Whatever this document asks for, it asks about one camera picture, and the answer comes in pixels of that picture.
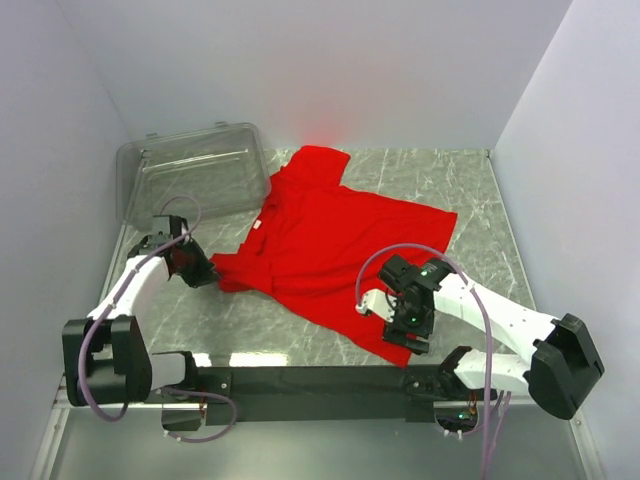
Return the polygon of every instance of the black bracket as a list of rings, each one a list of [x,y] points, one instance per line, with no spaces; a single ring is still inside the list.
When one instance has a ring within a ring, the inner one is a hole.
[[[385,325],[383,339],[407,347],[417,355],[428,353],[426,340],[433,333],[435,322],[433,292],[440,290],[440,282],[452,272],[448,263],[437,258],[422,267],[411,265],[399,255],[387,260],[378,278],[395,292],[396,304],[392,322]]]
[[[78,387],[80,346],[93,319],[69,320],[62,330],[67,397],[73,406],[87,402]],[[112,358],[95,353],[111,345]],[[105,320],[93,336],[87,355],[87,383],[98,404],[142,402],[151,389],[151,363],[135,317]]]
[[[178,238],[189,225],[185,218],[176,215],[155,215],[152,233],[135,245],[127,258],[148,255],[156,248]],[[182,242],[158,254],[167,262],[170,275],[178,275],[191,288],[201,287],[219,280],[213,263],[209,261],[200,245],[189,236]]]
[[[570,420],[604,374],[604,365],[582,320],[566,314],[553,323],[556,328],[547,339],[535,343],[525,378],[540,407]]]

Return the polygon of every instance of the clear plastic container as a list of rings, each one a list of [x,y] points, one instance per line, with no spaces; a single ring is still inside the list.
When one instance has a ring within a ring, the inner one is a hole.
[[[139,229],[178,194],[195,197],[203,217],[259,208],[270,182],[258,131],[249,123],[150,137],[117,153],[118,213]],[[177,200],[166,213],[193,220],[196,207]]]

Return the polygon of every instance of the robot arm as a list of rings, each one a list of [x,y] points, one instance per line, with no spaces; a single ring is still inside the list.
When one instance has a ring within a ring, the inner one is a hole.
[[[573,315],[558,320],[470,279],[465,284],[448,264],[437,259],[418,267],[396,255],[384,264],[379,278],[395,294],[370,290],[358,311],[380,316],[386,322],[384,338],[417,354],[429,350],[427,339],[433,333],[436,310],[485,331],[471,294],[475,290],[489,314],[492,337],[515,352],[493,355],[492,388],[530,394],[558,418],[572,418],[604,373],[586,326]],[[458,347],[442,366],[469,389],[484,385],[484,352]]]
[[[188,229],[184,218],[157,215],[151,235],[129,252],[125,270],[105,299],[81,320],[67,322],[62,332],[67,395],[72,405],[85,405],[78,389],[78,356],[89,326],[111,304],[115,293],[130,282],[106,321],[90,343],[87,383],[99,404],[144,401],[151,390],[167,386],[189,387],[195,376],[190,352],[149,355],[139,325],[144,321],[155,294],[173,276],[196,288],[217,280],[213,264],[191,236],[157,253],[144,265],[140,262],[159,246],[178,238]],[[104,358],[103,350],[111,347]]]

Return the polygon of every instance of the gray marble floor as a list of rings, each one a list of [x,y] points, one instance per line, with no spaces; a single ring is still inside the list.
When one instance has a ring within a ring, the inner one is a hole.
[[[294,150],[267,152],[271,173]],[[486,151],[362,149],[352,159],[343,184],[388,197],[458,213],[448,254],[488,288],[532,306],[524,272]],[[172,187],[180,191],[179,180]],[[133,209],[143,208],[143,202]],[[194,233],[207,255],[235,252],[258,211],[205,219]],[[126,253],[144,232],[127,226],[116,250],[111,282]],[[375,365],[385,362],[347,338],[300,318],[258,292],[225,294],[217,286],[191,290],[173,279],[142,325],[152,352],[191,350],[208,354],[213,365]],[[412,363],[439,363],[458,345],[484,350],[484,334],[462,321],[436,318],[431,352]],[[496,345],[496,351],[505,347]]]

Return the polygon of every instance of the white wall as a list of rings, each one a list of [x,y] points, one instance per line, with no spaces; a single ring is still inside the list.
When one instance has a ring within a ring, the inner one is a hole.
[[[60,9],[0,15],[0,477],[26,478],[62,371],[60,333],[98,298],[128,135]]]
[[[589,325],[586,413],[609,478],[637,479],[640,3],[574,0],[495,152],[539,307]]]
[[[59,0],[132,135],[495,146],[571,0]]]

